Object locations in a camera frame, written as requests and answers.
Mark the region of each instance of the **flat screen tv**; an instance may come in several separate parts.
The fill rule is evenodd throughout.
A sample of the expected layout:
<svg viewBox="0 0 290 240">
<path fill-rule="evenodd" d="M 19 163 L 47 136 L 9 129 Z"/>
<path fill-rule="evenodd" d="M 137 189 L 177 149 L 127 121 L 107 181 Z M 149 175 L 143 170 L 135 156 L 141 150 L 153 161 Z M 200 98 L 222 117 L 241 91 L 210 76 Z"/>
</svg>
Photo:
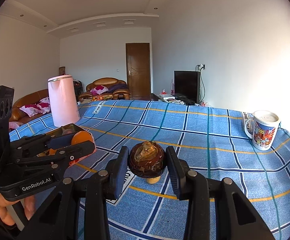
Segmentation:
<svg viewBox="0 0 290 240">
<path fill-rule="evenodd" d="M 175 97 L 199 103 L 200 72 L 174 71 Z"/>
</svg>

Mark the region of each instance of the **finger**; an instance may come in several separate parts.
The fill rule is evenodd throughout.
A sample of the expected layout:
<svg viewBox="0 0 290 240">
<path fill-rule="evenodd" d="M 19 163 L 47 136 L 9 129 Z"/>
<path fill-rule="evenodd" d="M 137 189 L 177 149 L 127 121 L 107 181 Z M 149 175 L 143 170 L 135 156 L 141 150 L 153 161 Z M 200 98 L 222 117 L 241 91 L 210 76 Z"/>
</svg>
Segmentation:
<svg viewBox="0 0 290 240">
<path fill-rule="evenodd" d="M 25 215 L 28 220 L 31 219 L 31 217 L 34 215 L 36 209 L 35 209 L 35 197 L 29 196 L 24 199 L 24 205 L 25 205 Z"/>
<path fill-rule="evenodd" d="M 15 221 L 13 220 L 11 215 L 8 213 L 6 206 L 4 206 L 5 204 L 6 204 L 6 200 L 2 197 L 2 195 L 0 195 L 0 219 L 2 220 L 3 223 L 9 226 L 12 226 L 15 224 Z"/>
<path fill-rule="evenodd" d="M 0 206 L 1 207 L 6 207 L 6 206 L 9 206 L 9 205 L 14 205 L 15 203 L 17 203 L 19 200 L 17 201 L 7 201 L 3 196 L 2 194 L 0 194 Z"/>
</svg>

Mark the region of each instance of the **leather armchair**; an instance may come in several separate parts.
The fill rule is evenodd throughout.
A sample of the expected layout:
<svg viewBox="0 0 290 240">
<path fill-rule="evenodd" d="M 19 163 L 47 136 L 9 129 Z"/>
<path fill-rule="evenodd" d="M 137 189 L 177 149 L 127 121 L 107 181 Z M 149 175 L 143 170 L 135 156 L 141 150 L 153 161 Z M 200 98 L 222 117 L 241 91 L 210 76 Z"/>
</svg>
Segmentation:
<svg viewBox="0 0 290 240">
<path fill-rule="evenodd" d="M 48 89 L 40 90 L 29 95 L 26 95 L 18 99 L 12 107 L 12 116 L 9 119 L 10 122 L 21 122 L 28 123 L 38 117 L 43 116 L 43 114 L 35 114 L 32 117 L 29 117 L 25 112 L 20 110 L 20 107 L 24 105 L 31 105 L 38 103 L 41 99 L 48 97 Z"/>
<path fill-rule="evenodd" d="M 87 98 L 93 98 L 93 95 L 92 93 L 90 93 L 90 91 L 97 86 L 102 85 L 109 89 L 111 86 L 117 85 L 117 84 L 126 84 L 126 82 L 124 80 L 119 80 L 117 78 L 109 78 L 109 77 L 97 79 L 93 83 L 90 83 L 86 86 L 86 92 L 79 95 L 78 101 L 83 101 L 84 99 L 87 99 Z M 128 89 L 117 89 L 113 93 L 103 93 L 101 95 L 113 96 L 113 99 L 118 99 L 119 94 L 122 94 L 125 100 L 130 99 L 130 96 L 129 96 L 130 93 Z"/>
</svg>

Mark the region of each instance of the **purple blanket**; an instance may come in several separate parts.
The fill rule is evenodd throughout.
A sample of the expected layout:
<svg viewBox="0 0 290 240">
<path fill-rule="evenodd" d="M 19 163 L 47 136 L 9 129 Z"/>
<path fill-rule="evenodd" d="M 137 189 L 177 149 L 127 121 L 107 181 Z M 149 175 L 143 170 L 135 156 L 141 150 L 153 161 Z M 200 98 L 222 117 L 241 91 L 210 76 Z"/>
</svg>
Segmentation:
<svg viewBox="0 0 290 240">
<path fill-rule="evenodd" d="M 126 89 L 126 88 L 128 88 L 126 84 L 117 84 L 108 88 L 108 91 L 106 91 L 106 93 L 113 93 L 117 89 Z"/>
</svg>

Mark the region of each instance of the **cork base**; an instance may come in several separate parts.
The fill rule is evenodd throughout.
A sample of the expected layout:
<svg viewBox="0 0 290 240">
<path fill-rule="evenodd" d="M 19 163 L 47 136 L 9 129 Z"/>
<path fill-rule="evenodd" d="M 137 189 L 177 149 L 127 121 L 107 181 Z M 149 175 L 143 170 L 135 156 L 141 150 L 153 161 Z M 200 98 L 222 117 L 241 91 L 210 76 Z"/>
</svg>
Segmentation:
<svg viewBox="0 0 290 240">
<path fill-rule="evenodd" d="M 160 176 L 159 177 L 155 177 L 155 178 L 147 178 L 146 181 L 149 184 L 155 184 L 155 183 L 157 183 L 159 181 L 159 179 L 160 179 Z"/>
</svg>

